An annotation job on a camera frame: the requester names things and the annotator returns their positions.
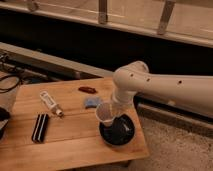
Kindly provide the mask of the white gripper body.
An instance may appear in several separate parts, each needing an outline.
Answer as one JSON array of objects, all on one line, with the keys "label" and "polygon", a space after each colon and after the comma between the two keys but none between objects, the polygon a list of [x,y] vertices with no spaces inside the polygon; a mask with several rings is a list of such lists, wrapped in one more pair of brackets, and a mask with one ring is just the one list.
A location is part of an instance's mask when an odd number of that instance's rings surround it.
[{"label": "white gripper body", "polygon": [[120,102],[114,95],[110,99],[110,113],[114,118],[122,116],[129,108],[132,107],[132,103]]}]

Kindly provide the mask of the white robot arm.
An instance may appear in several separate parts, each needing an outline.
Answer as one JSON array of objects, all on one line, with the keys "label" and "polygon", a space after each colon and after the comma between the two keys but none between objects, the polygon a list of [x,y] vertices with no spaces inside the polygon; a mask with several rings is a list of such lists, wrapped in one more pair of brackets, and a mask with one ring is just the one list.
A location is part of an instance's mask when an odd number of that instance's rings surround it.
[{"label": "white robot arm", "polygon": [[213,76],[151,74],[143,61],[135,61],[118,68],[113,82],[117,105],[130,105],[140,92],[213,119]]}]

